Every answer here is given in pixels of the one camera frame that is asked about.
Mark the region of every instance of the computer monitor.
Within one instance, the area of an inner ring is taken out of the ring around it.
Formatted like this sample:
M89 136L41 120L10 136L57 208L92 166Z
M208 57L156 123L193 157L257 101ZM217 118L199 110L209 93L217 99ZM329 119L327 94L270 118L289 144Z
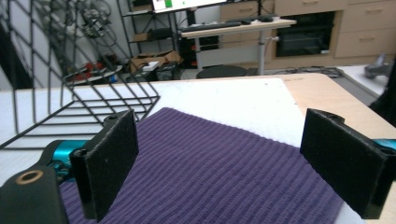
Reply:
M151 0L154 13L180 11L194 7L208 7L227 2L227 0Z

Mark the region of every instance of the wooden table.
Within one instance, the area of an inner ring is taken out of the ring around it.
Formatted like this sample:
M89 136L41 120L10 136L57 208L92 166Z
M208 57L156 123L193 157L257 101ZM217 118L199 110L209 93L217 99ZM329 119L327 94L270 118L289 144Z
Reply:
M290 91L295 103L303 115L307 108L315 108L332 112L346 119L346 125L369 138L395 138L396 129L379 117L366 105L357 100L349 92L344 90L330 78L321 74L300 75L278 75L257 77L235 77L233 79L255 79L255 78L281 78ZM161 83L175 85L176 82L203 82L226 80L227 78L210 78L199 80L180 80L174 82L155 82L154 86ZM367 220L369 224L396 223L396 184L393 184L387 198L384 210L379 220Z

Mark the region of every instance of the black wire rack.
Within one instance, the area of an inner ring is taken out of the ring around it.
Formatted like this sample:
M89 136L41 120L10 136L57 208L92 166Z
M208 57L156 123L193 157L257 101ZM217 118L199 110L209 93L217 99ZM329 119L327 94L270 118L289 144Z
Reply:
M95 2L0 1L15 131L0 149L41 150L56 139L88 140L108 115L133 109L139 121L159 101L149 82L129 72L132 55Z

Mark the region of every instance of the purple cloth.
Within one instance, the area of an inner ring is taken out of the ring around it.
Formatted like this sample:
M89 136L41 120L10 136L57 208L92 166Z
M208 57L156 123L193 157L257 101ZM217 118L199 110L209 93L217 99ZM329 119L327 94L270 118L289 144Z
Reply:
M299 149L164 108L137 125L140 154L103 223L334 223L342 200ZM71 223L76 184L61 185Z

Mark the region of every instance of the box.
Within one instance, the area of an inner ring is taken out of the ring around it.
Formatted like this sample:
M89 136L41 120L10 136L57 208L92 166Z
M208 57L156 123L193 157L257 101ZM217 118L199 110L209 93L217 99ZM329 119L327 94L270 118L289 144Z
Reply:
M139 42L139 41L145 41L149 39L149 33L142 33L142 34L137 34L134 35L134 41Z
M174 50L157 53L141 53L131 59L131 72L134 73L137 69L144 67L150 62L159 62L158 66L160 67L164 63L181 63L183 59Z

